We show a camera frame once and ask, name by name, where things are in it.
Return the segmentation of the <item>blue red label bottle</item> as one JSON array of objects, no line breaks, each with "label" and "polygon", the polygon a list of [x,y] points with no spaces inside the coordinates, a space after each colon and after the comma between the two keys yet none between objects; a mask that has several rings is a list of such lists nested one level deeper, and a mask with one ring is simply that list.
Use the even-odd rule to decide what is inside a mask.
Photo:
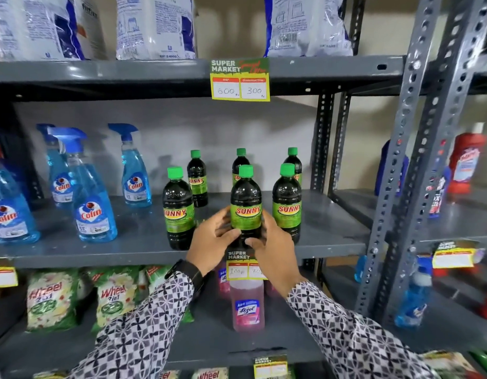
[{"label": "blue red label bottle", "polygon": [[441,207],[444,202],[451,178],[451,169],[448,165],[446,165],[436,184],[432,205],[429,211],[429,219],[438,218],[440,216]]}]

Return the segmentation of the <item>large yellow green price label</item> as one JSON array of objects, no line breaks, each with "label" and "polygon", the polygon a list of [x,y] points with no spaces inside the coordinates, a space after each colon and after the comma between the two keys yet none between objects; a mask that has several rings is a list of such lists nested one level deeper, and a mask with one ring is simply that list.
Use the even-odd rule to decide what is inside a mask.
[{"label": "large yellow green price label", "polygon": [[270,62],[266,57],[209,61],[212,99],[270,102]]}]

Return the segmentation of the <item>blue glass cleaner spray bottle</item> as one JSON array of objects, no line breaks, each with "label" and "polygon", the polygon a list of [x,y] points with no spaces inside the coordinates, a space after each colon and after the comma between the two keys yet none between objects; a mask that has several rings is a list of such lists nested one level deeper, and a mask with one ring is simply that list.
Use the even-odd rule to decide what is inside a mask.
[{"label": "blue glass cleaner spray bottle", "polygon": [[108,123],[109,130],[120,135],[122,141],[123,175],[121,180],[125,203],[133,208],[146,208],[152,205],[152,192],[148,173],[138,148],[133,142],[132,133],[138,128],[128,123]]},{"label": "blue glass cleaner spray bottle", "polygon": [[63,145],[48,130],[55,127],[49,123],[37,123],[36,129],[42,134],[46,146],[48,165],[48,189],[58,209],[72,210],[73,187],[70,183],[68,162]]},{"label": "blue glass cleaner spray bottle", "polygon": [[87,135],[74,127],[49,127],[49,135],[63,144],[73,188],[73,217],[83,242],[111,242],[118,235],[107,189],[93,162],[84,153]]},{"label": "blue glass cleaner spray bottle", "polygon": [[35,243],[39,239],[28,202],[0,156],[0,244]]}]

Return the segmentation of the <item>pale printed packet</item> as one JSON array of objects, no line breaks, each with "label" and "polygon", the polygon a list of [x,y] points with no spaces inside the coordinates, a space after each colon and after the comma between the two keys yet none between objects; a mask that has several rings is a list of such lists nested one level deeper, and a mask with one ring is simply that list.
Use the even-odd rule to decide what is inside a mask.
[{"label": "pale printed packet", "polygon": [[420,357],[430,367],[434,379],[484,379],[460,352],[433,350]]}]

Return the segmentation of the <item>dark blue cleaner bottle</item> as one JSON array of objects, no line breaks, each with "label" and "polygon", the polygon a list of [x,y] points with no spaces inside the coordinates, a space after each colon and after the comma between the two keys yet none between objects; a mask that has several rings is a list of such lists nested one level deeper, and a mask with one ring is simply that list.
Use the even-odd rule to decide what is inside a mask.
[{"label": "dark blue cleaner bottle", "polygon": [[[390,140],[387,140],[381,149],[381,157],[380,157],[380,161],[379,161],[379,167],[378,167],[378,172],[377,172],[377,177],[376,177],[376,182],[375,182],[375,187],[374,187],[374,195],[377,197],[379,195],[381,183],[383,180],[383,173],[384,173],[385,161],[386,161],[387,153],[388,153],[388,149],[389,149],[389,144],[390,144]],[[396,189],[396,194],[395,194],[396,197],[401,196],[401,187],[405,181],[405,176],[406,176],[406,172],[407,172],[408,167],[409,167],[409,162],[410,162],[409,157],[405,155],[404,160],[403,160],[403,165],[402,165],[401,171],[400,171],[398,188]]]}]

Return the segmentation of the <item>red toilet cleaner bottle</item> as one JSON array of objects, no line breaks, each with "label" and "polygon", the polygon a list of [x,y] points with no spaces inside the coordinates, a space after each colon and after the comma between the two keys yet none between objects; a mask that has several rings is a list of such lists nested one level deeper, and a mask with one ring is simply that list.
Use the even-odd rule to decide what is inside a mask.
[{"label": "red toilet cleaner bottle", "polygon": [[487,142],[483,134],[484,122],[476,122],[470,132],[456,136],[449,159],[451,182],[448,193],[464,195],[471,192],[471,179],[477,167],[480,154]]}]

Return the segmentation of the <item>person's right hand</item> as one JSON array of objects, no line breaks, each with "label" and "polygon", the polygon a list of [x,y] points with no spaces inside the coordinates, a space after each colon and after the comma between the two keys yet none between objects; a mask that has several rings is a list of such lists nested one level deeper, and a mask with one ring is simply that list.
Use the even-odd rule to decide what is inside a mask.
[{"label": "person's right hand", "polygon": [[255,258],[272,286],[287,299],[306,279],[299,272],[291,235],[281,229],[266,210],[262,211],[262,238],[267,239],[265,250],[255,252]]}]

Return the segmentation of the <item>dark green-capped cleaner bottle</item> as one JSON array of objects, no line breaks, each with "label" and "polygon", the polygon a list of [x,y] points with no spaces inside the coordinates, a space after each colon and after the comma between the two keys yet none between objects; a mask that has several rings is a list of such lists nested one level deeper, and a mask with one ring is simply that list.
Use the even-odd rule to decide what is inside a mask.
[{"label": "dark green-capped cleaner bottle", "polygon": [[164,187],[162,201],[169,245],[174,250],[187,251],[195,231],[192,191],[183,179],[181,167],[169,167],[167,176],[169,181]]},{"label": "dark green-capped cleaner bottle", "polygon": [[236,182],[240,179],[239,169],[241,165],[250,165],[250,161],[247,159],[247,150],[245,148],[237,148],[236,159],[232,164],[232,185],[234,186]]},{"label": "dark green-capped cleaner bottle", "polygon": [[192,192],[194,206],[202,208],[208,205],[207,168],[198,149],[190,151],[191,160],[187,165],[187,176]]},{"label": "dark green-capped cleaner bottle", "polygon": [[272,215],[277,225],[297,244],[302,222],[302,187],[295,176],[294,164],[281,164],[280,178],[272,189]]},{"label": "dark green-capped cleaner bottle", "polygon": [[262,226],[262,192],[253,180],[253,165],[239,166],[239,179],[230,196],[230,224],[241,234],[231,244],[234,249],[247,248],[247,238],[259,238]]},{"label": "dark green-capped cleaner bottle", "polygon": [[287,153],[288,153],[287,158],[283,161],[283,163],[290,163],[294,165],[295,167],[294,178],[296,178],[300,186],[302,186],[303,165],[300,159],[298,158],[298,149],[297,147],[289,147]]}]

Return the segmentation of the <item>black wristwatch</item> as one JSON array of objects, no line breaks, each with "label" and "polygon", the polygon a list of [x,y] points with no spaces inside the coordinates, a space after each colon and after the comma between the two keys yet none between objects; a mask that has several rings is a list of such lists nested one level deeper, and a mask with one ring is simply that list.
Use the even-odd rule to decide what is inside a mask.
[{"label": "black wristwatch", "polygon": [[194,287],[193,299],[196,300],[205,283],[205,277],[202,275],[201,271],[191,262],[180,259],[164,275],[164,279],[169,279],[177,272],[183,273],[190,279]]}]

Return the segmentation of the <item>blue white-capped spray bottle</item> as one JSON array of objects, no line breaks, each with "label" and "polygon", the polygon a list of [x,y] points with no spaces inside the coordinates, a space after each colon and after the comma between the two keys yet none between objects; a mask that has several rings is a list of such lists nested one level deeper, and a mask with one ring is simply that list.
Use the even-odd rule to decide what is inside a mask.
[{"label": "blue white-capped spray bottle", "polygon": [[422,323],[432,289],[432,257],[418,256],[404,300],[394,324],[400,328],[416,328]]}]

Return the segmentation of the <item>white blue detergent bag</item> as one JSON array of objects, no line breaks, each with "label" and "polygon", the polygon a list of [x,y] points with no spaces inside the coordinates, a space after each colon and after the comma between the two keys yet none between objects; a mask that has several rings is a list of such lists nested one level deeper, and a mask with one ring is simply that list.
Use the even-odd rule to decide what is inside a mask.
[{"label": "white blue detergent bag", "polygon": [[344,0],[264,0],[264,57],[353,56],[340,10]]},{"label": "white blue detergent bag", "polygon": [[108,59],[96,0],[74,0],[77,39],[86,60]]},{"label": "white blue detergent bag", "polygon": [[0,0],[0,62],[85,59],[74,0]]},{"label": "white blue detergent bag", "polygon": [[196,59],[193,0],[116,0],[116,59]]}]

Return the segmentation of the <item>small yellow price label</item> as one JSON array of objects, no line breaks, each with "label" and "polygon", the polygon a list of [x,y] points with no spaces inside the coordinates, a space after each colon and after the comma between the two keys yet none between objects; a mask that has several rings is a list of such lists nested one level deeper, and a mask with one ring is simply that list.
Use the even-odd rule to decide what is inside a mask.
[{"label": "small yellow price label", "polygon": [[230,249],[226,252],[226,277],[234,280],[267,280],[251,249]]},{"label": "small yellow price label", "polygon": [[474,254],[478,241],[456,240],[440,242],[432,254],[433,269],[474,267]]},{"label": "small yellow price label", "polygon": [[288,374],[286,355],[263,356],[253,359],[254,379],[287,379]]},{"label": "small yellow price label", "polygon": [[0,266],[0,288],[18,286],[19,280],[14,267]]}]

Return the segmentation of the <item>grey slotted metal rack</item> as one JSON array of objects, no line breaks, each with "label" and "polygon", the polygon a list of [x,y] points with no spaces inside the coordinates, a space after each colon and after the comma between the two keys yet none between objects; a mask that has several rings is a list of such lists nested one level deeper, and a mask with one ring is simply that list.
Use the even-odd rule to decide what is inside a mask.
[{"label": "grey slotted metal rack", "polygon": [[365,274],[354,310],[373,318],[415,352],[467,351],[487,344],[487,320],[480,320],[439,293],[430,294],[423,325],[415,331],[397,327],[414,261],[447,241],[475,241],[487,248],[487,211],[448,206],[437,222],[428,219],[433,185],[449,152],[453,135],[475,73],[480,47],[487,33],[487,0],[451,0],[440,48],[427,81],[426,100],[398,205],[393,191],[385,200],[372,198],[370,214],[358,211],[346,198],[358,190],[334,192],[336,203],[370,229]]}]

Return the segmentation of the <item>grey metal shelf rack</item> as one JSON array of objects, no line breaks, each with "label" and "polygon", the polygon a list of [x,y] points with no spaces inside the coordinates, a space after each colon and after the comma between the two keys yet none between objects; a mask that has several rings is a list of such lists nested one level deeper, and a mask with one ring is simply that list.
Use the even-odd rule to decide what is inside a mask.
[{"label": "grey metal shelf rack", "polygon": [[[328,69],[330,63],[341,63],[341,57],[309,57],[293,64],[285,57],[271,59],[272,95],[334,94],[328,83],[339,81],[341,90],[350,82],[361,86],[377,80],[400,80],[403,77],[406,56],[354,56],[347,57],[350,64],[342,64],[343,73],[335,75]],[[83,62],[40,61],[0,62],[0,99],[7,103],[10,113],[0,118],[0,144],[7,152],[12,144],[26,146],[24,133],[12,106],[13,97],[34,100],[34,91],[41,88],[63,90],[72,95],[59,95],[60,101],[77,101],[84,96],[89,100],[122,100],[116,90],[103,89],[96,94],[94,86],[179,85],[181,92],[188,85],[196,85],[192,96],[207,95],[209,61],[118,61],[97,60]],[[118,237],[106,243],[86,243],[79,240],[69,218],[61,217],[59,210],[42,198],[39,183],[30,155],[15,161],[24,167],[31,178],[28,185],[35,195],[34,215],[40,220],[40,229],[46,230],[37,243],[0,246],[0,261],[12,267],[31,269],[68,269],[88,266],[131,266],[165,262],[174,263],[185,251],[170,248],[165,232],[164,216],[160,203],[152,209],[129,209],[116,198],[114,211],[117,217]],[[184,325],[173,344],[171,360],[165,370],[181,370],[188,378],[198,368],[221,365],[230,368],[230,375],[238,379],[251,379],[253,359],[264,356],[285,355],[292,364],[306,365],[305,377],[329,377],[329,367],[319,347],[294,316],[284,300],[271,299],[266,315],[271,323],[262,335],[252,333],[239,336],[229,330],[230,314],[223,308],[223,300],[210,297],[215,294],[215,279],[209,278],[201,299],[195,304],[195,321]],[[71,369],[93,348],[95,333],[90,321],[95,321],[95,295],[82,301],[81,325],[67,331],[26,332],[26,292],[22,288],[11,297],[0,299],[0,379],[33,379],[41,371]]]}]

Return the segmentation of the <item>person's left forearm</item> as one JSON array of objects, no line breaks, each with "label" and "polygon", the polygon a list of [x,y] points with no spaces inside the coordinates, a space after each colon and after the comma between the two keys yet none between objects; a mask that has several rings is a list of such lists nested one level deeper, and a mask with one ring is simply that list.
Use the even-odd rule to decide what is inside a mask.
[{"label": "person's left forearm", "polygon": [[188,275],[171,273],[136,309],[97,334],[94,349],[66,379],[156,378],[194,293]]}]

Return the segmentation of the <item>person's left hand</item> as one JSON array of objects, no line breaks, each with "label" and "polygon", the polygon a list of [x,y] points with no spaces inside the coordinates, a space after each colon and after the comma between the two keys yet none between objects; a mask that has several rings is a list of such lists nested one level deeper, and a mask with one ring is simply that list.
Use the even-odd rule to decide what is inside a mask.
[{"label": "person's left hand", "polygon": [[202,222],[194,231],[186,261],[194,264],[206,276],[222,260],[225,250],[215,248],[215,231],[233,229],[230,224],[230,206],[227,206]]}]

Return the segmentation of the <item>pink floor cleaner bottle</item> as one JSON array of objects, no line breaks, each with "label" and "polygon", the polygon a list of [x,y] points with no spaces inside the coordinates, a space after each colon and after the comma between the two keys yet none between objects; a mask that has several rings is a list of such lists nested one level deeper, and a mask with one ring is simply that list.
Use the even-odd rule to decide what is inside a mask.
[{"label": "pink floor cleaner bottle", "polygon": [[258,332],[265,328],[264,280],[231,280],[230,298],[235,331]]},{"label": "pink floor cleaner bottle", "polygon": [[223,299],[230,299],[230,284],[227,280],[227,269],[226,267],[219,267],[217,269],[217,282],[218,282],[218,292],[219,296]]}]

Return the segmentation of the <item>person's right forearm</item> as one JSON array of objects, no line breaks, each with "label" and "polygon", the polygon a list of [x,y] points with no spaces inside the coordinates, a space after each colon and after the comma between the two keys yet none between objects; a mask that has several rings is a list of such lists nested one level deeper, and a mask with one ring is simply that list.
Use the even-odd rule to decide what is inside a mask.
[{"label": "person's right forearm", "polygon": [[337,379],[435,379],[435,373],[377,322],[346,309],[307,280],[286,301],[320,347]]}]

